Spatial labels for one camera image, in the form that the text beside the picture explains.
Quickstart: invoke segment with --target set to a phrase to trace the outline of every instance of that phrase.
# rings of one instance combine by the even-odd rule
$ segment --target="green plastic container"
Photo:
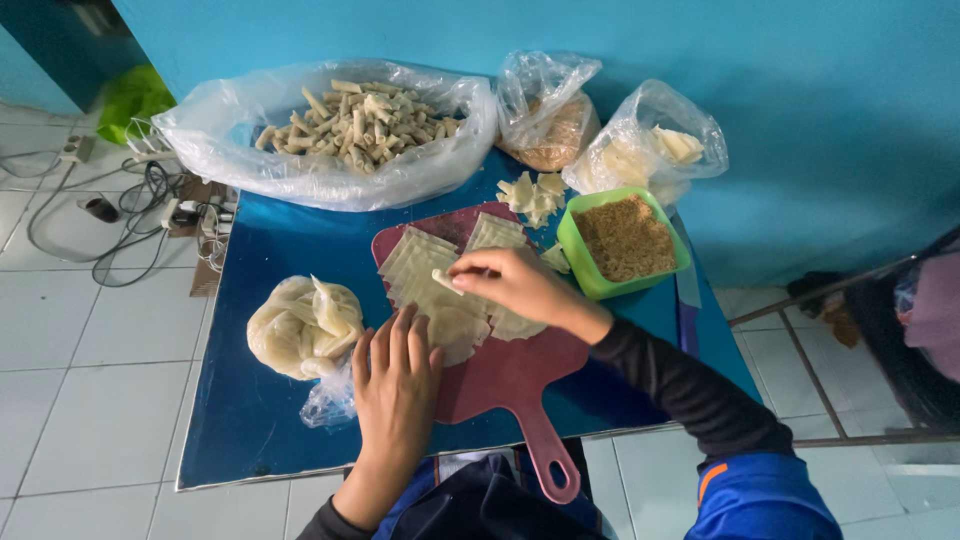
[[[597,265],[593,262],[593,257],[590,256],[587,245],[580,236],[580,231],[577,230],[576,223],[573,222],[572,212],[582,212],[587,209],[606,205],[607,203],[620,201],[633,194],[638,195],[640,199],[643,199],[646,204],[650,205],[657,220],[663,225],[666,225],[667,230],[670,231],[670,238],[673,240],[673,253],[677,258],[677,268],[651,276],[633,278],[628,282],[610,282],[600,275],[600,270],[597,269]],[[680,272],[690,265],[690,253],[686,250],[680,237],[677,236],[677,231],[674,230],[670,220],[666,217],[666,214],[663,213],[663,209],[660,207],[657,199],[642,187],[621,187],[611,191],[602,191],[600,193],[593,193],[592,195],[581,195],[570,199],[570,201],[566,203],[566,212],[564,213],[563,219],[560,220],[560,226],[557,228],[557,240],[560,241],[560,244],[564,247],[566,259],[570,263],[570,268],[573,269],[573,275],[577,277],[580,288],[583,289],[584,294],[591,300],[602,300],[604,298],[652,287],[665,280],[671,274]]]

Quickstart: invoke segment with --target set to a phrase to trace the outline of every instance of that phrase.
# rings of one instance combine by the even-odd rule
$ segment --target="person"
[[[697,439],[707,457],[698,467],[699,514],[686,538],[842,538],[793,452],[790,428],[706,364],[589,302],[531,250],[470,252],[448,274],[458,288],[586,341],[590,357],[646,392]],[[443,350],[428,350],[427,319],[416,312],[401,309],[357,343],[360,455],[299,538],[603,538],[562,505],[518,485],[499,454],[439,485],[432,471],[425,486],[418,482],[426,476],[418,468]]]

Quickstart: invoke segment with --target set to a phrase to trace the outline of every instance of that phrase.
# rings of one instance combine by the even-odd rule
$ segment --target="finger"
[[[482,249],[464,253],[449,268],[446,273],[450,276],[463,274],[470,268],[490,268],[493,271],[500,272],[508,257],[511,257],[511,250],[507,249]]]
[[[368,328],[360,336],[356,347],[353,349],[353,357],[350,363],[353,368],[353,387],[362,390],[370,382],[370,366],[367,365],[367,352],[370,351],[370,342],[373,339],[373,329]]]
[[[485,274],[470,272],[457,274],[453,277],[453,286],[460,290],[482,296],[499,304],[503,295],[504,282],[502,278],[491,278]]]
[[[440,380],[444,374],[444,351],[443,347],[437,347],[430,353],[430,382],[433,384],[433,395],[436,396],[440,390]]]
[[[390,367],[390,331],[394,327],[397,313],[383,323],[380,330],[376,331],[373,341],[370,344],[370,366],[371,377],[383,375]]]
[[[390,365],[402,371],[410,371],[410,359],[407,355],[407,332],[410,321],[417,313],[417,305],[410,304],[400,310],[394,328],[390,331]]]
[[[417,315],[413,326],[407,334],[407,352],[410,356],[410,371],[422,373],[430,369],[430,359],[427,354],[426,328],[430,324],[430,317]]]

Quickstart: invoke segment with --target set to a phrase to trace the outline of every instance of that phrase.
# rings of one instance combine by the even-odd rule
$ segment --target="red cutting board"
[[[462,254],[481,211],[519,223],[507,205],[484,203],[381,231],[373,239],[373,259],[377,267],[383,264],[409,226],[456,244]],[[493,408],[509,410],[523,431],[544,495],[555,503],[569,503],[580,492],[580,473],[550,424],[541,399],[547,384],[584,367],[587,353],[586,343],[553,327],[528,339],[488,337],[469,360],[444,369],[436,419],[458,424]],[[550,476],[552,463],[566,475],[564,486],[556,485]]]

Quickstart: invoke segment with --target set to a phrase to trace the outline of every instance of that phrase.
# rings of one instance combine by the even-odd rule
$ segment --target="cutting board handle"
[[[573,464],[573,459],[564,448],[564,443],[554,430],[553,424],[543,410],[543,404],[538,396],[535,402],[515,407],[514,415],[520,423],[523,438],[530,451],[530,459],[537,471],[540,480],[540,489],[547,499],[558,504],[567,504],[576,499],[580,493],[580,472]],[[550,465],[557,463],[566,476],[566,484],[561,487],[553,481],[550,474]]]

